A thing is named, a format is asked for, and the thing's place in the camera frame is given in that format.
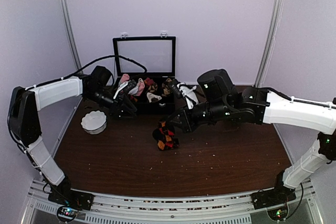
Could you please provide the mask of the red orange argyle sock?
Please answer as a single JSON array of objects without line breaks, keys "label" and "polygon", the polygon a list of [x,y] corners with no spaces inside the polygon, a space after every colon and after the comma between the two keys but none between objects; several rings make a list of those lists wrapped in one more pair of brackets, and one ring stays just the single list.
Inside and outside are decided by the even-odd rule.
[{"label": "red orange argyle sock", "polygon": [[179,140],[175,136],[175,128],[160,120],[156,129],[152,132],[159,151],[175,150],[179,148]]}]

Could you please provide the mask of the beige brown argyle sock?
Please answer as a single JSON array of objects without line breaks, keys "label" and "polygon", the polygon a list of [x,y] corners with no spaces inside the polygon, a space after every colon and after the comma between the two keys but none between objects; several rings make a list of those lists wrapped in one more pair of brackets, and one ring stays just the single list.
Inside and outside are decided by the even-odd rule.
[{"label": "beige brown argyle sock", "polygon": [[162,83],[162,96],[163,97],[168,97],[171,95],[172,91],[170,89],[169,84],[172,82],[171,78],[167,78],[163,83]]}]

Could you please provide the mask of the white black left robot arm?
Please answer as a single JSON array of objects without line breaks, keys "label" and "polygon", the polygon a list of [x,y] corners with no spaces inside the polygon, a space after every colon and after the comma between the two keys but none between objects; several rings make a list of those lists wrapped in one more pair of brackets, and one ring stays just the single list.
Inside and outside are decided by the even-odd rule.
[{"label": "white black left robot arm", "polygon": [[128,93],[137,82],[127,80],[116,91],[109,92],[106,85],[111,72],[96,66],[90,74],[71,74],[67,77],[36,84],[31,87],[15,87],[12,91],[7,116],[9,132],[18,147],[27,155],[34,168],[52,185],[59,186],[66,175],[57,165],[44,141],[46,114],[52,114],[67,100],[83,98],[108,110],[114,117],[126,112],[135,115],[136,107],[129,101]]}]

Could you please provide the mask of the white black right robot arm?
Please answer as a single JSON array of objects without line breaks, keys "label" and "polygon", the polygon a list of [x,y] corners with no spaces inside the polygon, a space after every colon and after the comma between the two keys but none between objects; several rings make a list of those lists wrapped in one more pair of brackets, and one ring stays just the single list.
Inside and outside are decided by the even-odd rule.
[{"label": "white black right robot arm", "polygon": [[335,160],[335,103],[300,99],[271,87],[246,87],[238,91],[224,69],[210,70],[198,77],[204,101],[199,102],[196,87],[174,79],[168,87],[187,105],[171,114],[166,123],[185,133],[203,124],[236,121],[256,125],[285,125],[315,131],[313,145],[290,167],[280,172],[269,192],[279,204],[300,183],[323,164]]}]

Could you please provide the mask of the white pink sock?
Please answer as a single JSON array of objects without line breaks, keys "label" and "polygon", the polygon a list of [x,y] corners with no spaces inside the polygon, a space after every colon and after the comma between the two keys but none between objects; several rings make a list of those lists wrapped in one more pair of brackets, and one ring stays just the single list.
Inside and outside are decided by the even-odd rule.
[{"label": "white pink sock", "polygon": [[141,95],[141,93],[143,92],[144,88],[145,88],[145,83],[144,83],[144,81],[143,81],[142,78],[139,78],[136,87],[133,88],[132,90],[130,90],[128,94],[132,95],[132,96],[138,97],[138,96]]}]

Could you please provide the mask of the white sock in box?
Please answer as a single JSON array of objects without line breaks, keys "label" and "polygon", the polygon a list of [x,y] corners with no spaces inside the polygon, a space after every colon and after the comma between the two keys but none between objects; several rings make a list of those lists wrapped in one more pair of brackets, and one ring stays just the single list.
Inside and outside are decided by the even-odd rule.
[{"label": "white sock in box", "polygon": [[162,99],[160,95],[156,95],[150,92],[146,94],[146,97],[150,103],[158,102]]}]

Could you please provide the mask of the pink rolled sock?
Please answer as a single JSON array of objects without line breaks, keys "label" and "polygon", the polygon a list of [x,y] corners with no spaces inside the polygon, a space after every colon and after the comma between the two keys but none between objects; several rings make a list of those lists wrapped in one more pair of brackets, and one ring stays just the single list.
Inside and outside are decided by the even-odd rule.
[{"label": "pink rolled sock", "polygon": [[128,74],[124,73],[119,80],[118,88],[119,87],[122,87],[122,88],[126,87],[128,85],[129,81],[130,81],[130,76]]}]

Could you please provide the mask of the brown patterned rolled sock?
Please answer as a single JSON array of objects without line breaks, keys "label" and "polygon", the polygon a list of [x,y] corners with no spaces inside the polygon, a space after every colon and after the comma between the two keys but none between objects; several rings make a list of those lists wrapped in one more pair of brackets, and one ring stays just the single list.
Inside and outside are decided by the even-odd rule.
[{"label": "brown patterned rolled sock", "polygon": [[158,90],[158,85],[157,83],[152,83],[151,85],[149,85],[148,89],[147,89],[147,93],[156,93]]}]

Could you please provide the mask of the black box with glass lid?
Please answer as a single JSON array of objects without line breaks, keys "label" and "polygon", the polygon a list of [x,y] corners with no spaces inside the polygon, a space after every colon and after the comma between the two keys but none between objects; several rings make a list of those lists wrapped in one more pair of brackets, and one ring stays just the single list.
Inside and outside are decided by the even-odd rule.
[{"label": "black box with glass lid", "polygon": [[162,83],[167,79],[175,78],[176,63],[176,37],[175,36],[142,36],[114,38],[112,40],[113,52],[115,55],[123,56],[136,61],[146,67],[144,71],[140,66],[126,61],[122,58],[115,60],[117,80],[114,85],[119,83],[124,73],[130,78],[138,81],[151,78],[158,84],[156,95],[162,99],[158,102],[150,103],[146,97],[148,87],[145,86],[140,96],[129,95],[129,99],[137,108],[137,115],[140,114],[171,114],[175,110],[175,98],[171,93],[168,97],[162,96]]}]

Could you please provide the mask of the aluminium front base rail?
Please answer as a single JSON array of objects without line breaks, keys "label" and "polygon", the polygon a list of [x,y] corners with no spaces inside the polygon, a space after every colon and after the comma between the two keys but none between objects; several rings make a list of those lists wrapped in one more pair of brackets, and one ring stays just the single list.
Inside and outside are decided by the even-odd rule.
[{"label": "aluminium front base rail", "polygon": [[296,199],[256,209],[251,192],[200,197],[133,197],[93,193],[90,210],[71,223],[277,223],[275,213],[286,209],[285,223],[325,223],[309,180],[296,189]]}]

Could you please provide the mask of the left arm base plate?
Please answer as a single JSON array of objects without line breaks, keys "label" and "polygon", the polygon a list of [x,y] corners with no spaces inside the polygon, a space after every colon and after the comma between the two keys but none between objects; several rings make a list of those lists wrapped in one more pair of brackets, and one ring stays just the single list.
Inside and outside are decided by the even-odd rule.
[{"label": "left arm base plate", "polygon": [[94,195],[71,189],[70,179],[66,176],[59,185],[47,182],[50,187],[48,200],[77,210],[91,210]]}]

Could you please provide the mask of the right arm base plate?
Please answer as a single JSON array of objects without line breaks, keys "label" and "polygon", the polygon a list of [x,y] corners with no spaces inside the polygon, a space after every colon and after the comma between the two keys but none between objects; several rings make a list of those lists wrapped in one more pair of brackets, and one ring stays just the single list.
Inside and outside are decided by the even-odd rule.
[{"label": "right arm base plate", "polygon": [[251,194],[251,200],[254,205],[254,209],[262,209],[275,205],[281,205],[295,199],[295,190],[284,186],[275,187],[268,190],[262,189]]}]

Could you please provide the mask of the aluminium frame post left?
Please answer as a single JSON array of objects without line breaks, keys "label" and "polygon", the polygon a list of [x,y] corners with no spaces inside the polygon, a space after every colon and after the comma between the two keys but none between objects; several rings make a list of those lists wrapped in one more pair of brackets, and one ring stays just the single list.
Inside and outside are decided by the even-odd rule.
[{"label": "aluminium frame post left", "polygon": [[68,9],[67,0],[60,0],[60,5],[61,5],[62,15],[63,15],[64,23],[65,23],[67,39],[68,39],[69,46],[70,46],[71,56],[74,60],[76,69],[79,70],[82,67],[82,65],[80,62],[79,55],[78,55],[78,50],[77,50],[74,32],[73,32],[72,24],[70,20],[70,12]]}]

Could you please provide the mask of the aluminium frame post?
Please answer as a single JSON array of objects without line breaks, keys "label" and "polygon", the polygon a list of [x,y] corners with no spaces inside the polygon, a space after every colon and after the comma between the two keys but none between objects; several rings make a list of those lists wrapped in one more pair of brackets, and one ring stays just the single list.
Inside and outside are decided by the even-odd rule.
[{"label": "aluminium frame post", "polygon": [[70,46],[71,56],[74,60],[76,69],[79,70],[82,67],[82,65],[80,62],[79,55],[78,55],[78,50],[77,50],[74,32],[73,32],[72,24],[70,20],[70,12],[68,9],[67,0],[60,0],[60,5],[61,5],[62,15],[63,15],[64,23],[65,23],[67,39],[68,39],[69,46]]},{"label": "aluminium frame post", "polygon": [[274,0],[266,42],[262,53],[261,62],[259,64],[256,80],[254,83],[255,87],[262,86],[267,74],[268,66],[270,63],[272,51],[275,44],[275,34],[280,22],[283,1],[284,0]]}]

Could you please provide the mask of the aluminium frame post right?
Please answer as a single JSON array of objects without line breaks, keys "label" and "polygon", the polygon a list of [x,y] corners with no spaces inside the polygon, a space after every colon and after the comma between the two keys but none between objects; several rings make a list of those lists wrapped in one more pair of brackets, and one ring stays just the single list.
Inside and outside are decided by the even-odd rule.
[{"label": "aluminium frame post right", "polygon": [[272,51],[275,44],[275,34],[280,22],[283,1],[284,0],[274,0],[266,42],[262,53],[261,62],[259,64],[256,80],[254,83],[255,87],[262,86],[267,74],[268,66],[270,63]]}]

